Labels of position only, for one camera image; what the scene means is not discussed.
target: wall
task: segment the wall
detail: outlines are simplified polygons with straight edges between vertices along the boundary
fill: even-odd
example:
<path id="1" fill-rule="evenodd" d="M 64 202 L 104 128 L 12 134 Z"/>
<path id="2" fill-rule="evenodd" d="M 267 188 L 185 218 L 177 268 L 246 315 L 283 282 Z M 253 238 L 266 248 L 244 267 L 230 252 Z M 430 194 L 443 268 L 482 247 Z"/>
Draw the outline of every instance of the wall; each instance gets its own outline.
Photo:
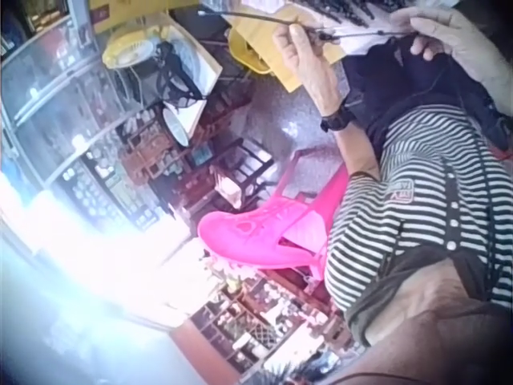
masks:
<path id="1" fill-rule="evenodd" d="M 19 257 L 2 227 L 0 357 L 26 385 L 206 385 L 164 333 L 114 318 Z"/>
<path id="2" fill-rule="evenodd" d="M 240 374 L 208 343 L 187 320 L 170 333 L 172 340 L 208 385 L 234 385 Z"/>

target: pink chair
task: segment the pink chair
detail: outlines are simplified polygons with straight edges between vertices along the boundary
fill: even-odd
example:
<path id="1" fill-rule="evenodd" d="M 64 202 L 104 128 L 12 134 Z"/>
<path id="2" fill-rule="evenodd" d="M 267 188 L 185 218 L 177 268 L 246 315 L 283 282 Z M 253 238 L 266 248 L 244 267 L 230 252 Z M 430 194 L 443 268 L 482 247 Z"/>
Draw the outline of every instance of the pink chair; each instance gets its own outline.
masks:
<path id="1" fill-rule="evenodd" d="M 290 177 L 303 156 L 317 152 L 296 151 L 276 191 L 260 208 L 248 213 L 209 213 L 198 225 L 198 234 L 212 256 L 229 265 L 274 270 L 308 266 L 312 278 L 324 279 L 328 235 L 349 176 L 342 165 L 311 203 L 304 194 L 283 196 Z"/>

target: black fan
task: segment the black fan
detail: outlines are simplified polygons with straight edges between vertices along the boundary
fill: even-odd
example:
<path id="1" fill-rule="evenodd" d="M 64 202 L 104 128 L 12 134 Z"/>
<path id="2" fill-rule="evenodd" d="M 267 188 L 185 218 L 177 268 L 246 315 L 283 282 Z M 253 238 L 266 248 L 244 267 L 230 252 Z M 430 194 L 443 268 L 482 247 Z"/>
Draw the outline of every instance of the black fan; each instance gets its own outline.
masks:
<path id="1" fill-rule="evenodd" d="M 201 91 L 184 70 L 182 61 L 170 42 L 159 44 L 155 61 L 159 66 L 156 90 L 164 102 L 176 108 L 186 108 L 198 100 L 205 100 Z"/>

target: bright light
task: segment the bright light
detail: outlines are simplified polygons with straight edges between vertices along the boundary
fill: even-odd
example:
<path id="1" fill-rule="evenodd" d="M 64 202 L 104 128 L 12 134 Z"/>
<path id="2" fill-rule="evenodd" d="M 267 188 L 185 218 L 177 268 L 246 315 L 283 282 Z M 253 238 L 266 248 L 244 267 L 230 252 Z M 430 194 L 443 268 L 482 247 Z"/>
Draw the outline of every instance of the bright light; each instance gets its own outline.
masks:
<path id="1" fill-rule="evenodd" d="M 3 201 L 14 205 L 15 194 L 14 201 L 3 195 Z M 189 260 L 187 269 L 175 265 L 165 275 L 160 272 L 162 261 L 189 235 L 188 227 L 170 216 L 162 218 L 146 233 L 125 231 L 105 236 L 92 232 L 51 191 L 39 193 L 26 209 L 20 206 L 16 213 L 18 227 L 30 243 L 37 245 L 36 249 L 46 250 L 71 279 L 92 293 L 155 322 L 169 326 L 181 324 L 186 319 L 181 310 L 188 310 L 190 302 L 197 302 L 197 292 L 191 290 L 184 295 L 181 291 L 184 285 L 192 283 L 189 287 L 195 289 L 208 280 L 205 276 L 192 279 L 190 275 L 194 256 L 202 254 L 196 244 L 185 248 L 180 259 Z M 164 306 L 173 293 L 180 296 L 179 304 L 183 307 L 178 307 L 179 310 Z"/>
<path id="2" fill-rule="evenodd" d="M 29 92 L 30 92 L 30 96 L 31 96 L 33 99 L 37 98 L 37 97 L 38 97 L 38 95 L 39 95 L 38 90 L 36 90 L 35 88 L 31 88 Z"/>
<path id="3" fill-rule="evenodd" d="M 78 134 L 73 137 L 71 144 L 75 147 L 77 152 L 85 152 L 88 149 L 86 138 L 82 134 Z"/>

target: striped shirt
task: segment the striped shirt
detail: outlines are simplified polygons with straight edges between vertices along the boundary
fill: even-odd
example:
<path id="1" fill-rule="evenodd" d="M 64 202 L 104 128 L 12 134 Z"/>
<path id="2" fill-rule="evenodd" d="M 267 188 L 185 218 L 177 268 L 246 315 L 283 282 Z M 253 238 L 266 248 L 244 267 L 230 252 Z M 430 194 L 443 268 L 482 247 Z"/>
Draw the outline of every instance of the striped shirt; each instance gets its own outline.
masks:
<path id="1" fill-rule="evenodd" d="M 467 114 L 410 111 L 390 126 L 380 170 L 382 181 L 352 176 L 329 236 L 325 284 L 338 307 L 355 303 L 387 256 L 436 245 L 485 265 L 495 256 L 491 301 L 512 308 L 513 181 Z"/>

